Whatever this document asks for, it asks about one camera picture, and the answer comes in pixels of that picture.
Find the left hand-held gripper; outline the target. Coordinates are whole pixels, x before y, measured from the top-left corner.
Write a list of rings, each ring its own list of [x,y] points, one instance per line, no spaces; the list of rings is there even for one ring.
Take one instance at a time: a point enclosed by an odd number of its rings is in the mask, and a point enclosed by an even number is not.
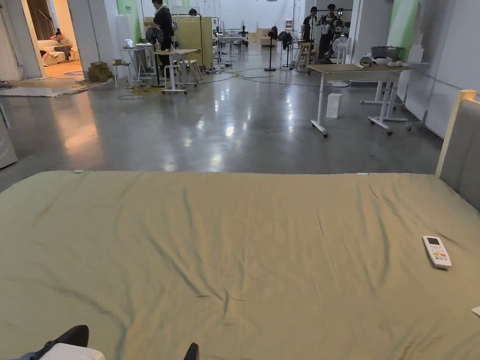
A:
[[[38,351],[24,354],[22,360],[105,360],[102,352],[87,347],[89,336],[87,325],[74,326]]]

